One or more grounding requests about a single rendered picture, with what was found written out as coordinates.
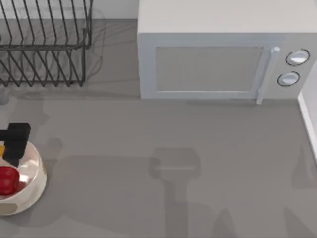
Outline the red apple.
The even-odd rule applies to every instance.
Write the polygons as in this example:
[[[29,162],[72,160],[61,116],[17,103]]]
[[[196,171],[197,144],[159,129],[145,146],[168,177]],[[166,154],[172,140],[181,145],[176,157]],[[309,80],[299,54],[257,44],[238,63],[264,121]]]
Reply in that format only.
[[[16,192],[19,184],[19,172],[14,167],[0,166],[0,196],[9,196]]]

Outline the large microwave knob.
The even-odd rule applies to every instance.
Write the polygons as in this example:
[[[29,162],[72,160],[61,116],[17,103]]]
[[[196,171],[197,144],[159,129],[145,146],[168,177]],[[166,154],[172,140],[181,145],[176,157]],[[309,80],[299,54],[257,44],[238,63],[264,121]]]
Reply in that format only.
[[[300,66],[307,62],[310,58],[310,52],[306,49],[291,51],[285,58],[285,61],[290,66]]]

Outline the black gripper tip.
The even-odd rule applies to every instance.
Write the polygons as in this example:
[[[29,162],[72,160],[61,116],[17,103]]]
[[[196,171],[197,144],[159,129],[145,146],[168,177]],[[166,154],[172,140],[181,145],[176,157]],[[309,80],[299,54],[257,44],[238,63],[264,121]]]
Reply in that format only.
[[[3,159],[18,167],[24,156],[31,126],[28,123],[10,123],[6,130],[0,130],[0,141],[4,142]]]

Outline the small microwave knob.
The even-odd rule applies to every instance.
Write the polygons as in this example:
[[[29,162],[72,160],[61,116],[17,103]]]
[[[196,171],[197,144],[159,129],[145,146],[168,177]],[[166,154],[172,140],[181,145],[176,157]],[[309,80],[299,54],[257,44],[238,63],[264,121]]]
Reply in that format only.
[[[277,83],[281,87],[290,87],[292,85],[295,85],[300,80],[300,75],[297,72],[290,72],[286,74],[282,74],[278,77]]]

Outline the pale microwave oven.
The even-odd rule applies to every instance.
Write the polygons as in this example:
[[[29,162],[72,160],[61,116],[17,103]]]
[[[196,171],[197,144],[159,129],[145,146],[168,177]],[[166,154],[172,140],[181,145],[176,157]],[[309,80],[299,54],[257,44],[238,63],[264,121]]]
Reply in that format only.
[[[281,49],[263,100],[295,100],[317,60],[317,0],[140,0],[140,33],[261,36]],[[309,60],[288,65],[286,56],[300,49],[310,52]],[[281,87],[278,77],[292,71],[300,80]]]

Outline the microwave oven door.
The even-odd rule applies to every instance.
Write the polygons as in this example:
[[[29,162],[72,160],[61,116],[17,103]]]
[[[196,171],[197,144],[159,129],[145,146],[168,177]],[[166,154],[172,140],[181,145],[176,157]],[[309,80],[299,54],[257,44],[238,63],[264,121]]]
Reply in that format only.
[[[252,34],[140,33],[143,99],[253,100],[271,44]]]

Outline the shiny cream bowl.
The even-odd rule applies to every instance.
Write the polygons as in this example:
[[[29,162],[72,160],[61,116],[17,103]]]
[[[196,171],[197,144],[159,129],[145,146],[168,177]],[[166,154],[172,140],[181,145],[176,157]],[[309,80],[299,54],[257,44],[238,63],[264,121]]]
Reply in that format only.
[[[47,172],[37,148],[28,142],[24,156],[16,167],[19,188],[10,196],[0,195],[0,217],[19,214],[32,207],[42,196],[47,184]]]

